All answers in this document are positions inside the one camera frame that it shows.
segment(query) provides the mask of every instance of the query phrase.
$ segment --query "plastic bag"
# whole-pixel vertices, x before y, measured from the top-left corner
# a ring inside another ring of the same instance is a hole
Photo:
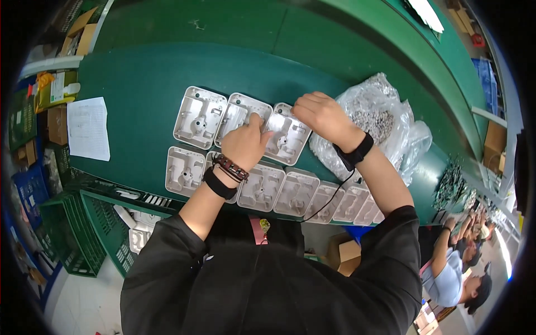
[[[408,135],[407,148],[404,153],[398,174],[406,184],[411,184],[411,175],[417,164],[432,145],[432,132],[423,121],[416,121],[411,125]]]
[[[350,87],[336,101],[355,124],[370,133],[374,143],[398,170],[407,146],[413,112],[407,101],[400,102],[397,90],[387,82],[385,74],[378,73]],[[351,172],[345,168],[331,142],[313,133],[309,147],[338,179],[345,180],[350,176]],[[356,172],[352,180],[360,177]]]

